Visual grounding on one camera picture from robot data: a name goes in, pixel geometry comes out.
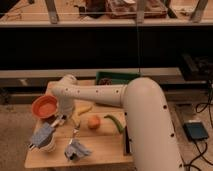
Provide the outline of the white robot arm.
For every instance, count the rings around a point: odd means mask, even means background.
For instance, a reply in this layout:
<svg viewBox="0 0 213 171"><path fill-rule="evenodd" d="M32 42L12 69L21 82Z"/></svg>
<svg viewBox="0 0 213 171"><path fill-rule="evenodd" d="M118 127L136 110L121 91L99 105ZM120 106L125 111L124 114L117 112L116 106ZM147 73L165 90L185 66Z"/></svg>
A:
<svg viewBox="0 0 213 171"><path fill-rule="evenodd" d="M71 113L75 99L121 107L136 171L185 171L164 92L154 80L140 77L128 84L81 86L66 75L52 93L62 114Z"/></svg>

